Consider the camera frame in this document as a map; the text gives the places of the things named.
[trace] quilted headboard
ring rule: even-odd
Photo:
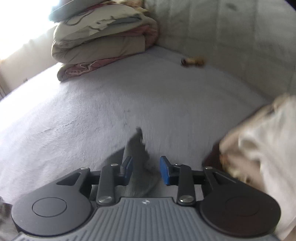
[[[145,0],[158,45],[206,61],[275,97],[296,93],[296,11],[284,0]]]

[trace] silver screw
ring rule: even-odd
[[[183,195],[180,197],[180,201],[184,203],[190,203],[190,202],[193,202],[193,200],[194,200],[193,196],[190,196],[190,195]]]
[[[110,196],[103,196],[98,199],[100,203],[109,203],[112,201],[112,197]]]

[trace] white logo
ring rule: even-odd
[[[145,199],[144,201],[142,201],[143,204],[148,205],[150,203],[149,200]]]

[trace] bright window light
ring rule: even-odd
[[[0,59],[54,26],[48,20],[59,0],[0,0]]]

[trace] white wall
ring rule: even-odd
[[[1,61],[0,75],[9,92],[19,87],[25,79],[30,79],[57,63],[51,57],[54,29],[55,27],[40,37],[30,40]]]

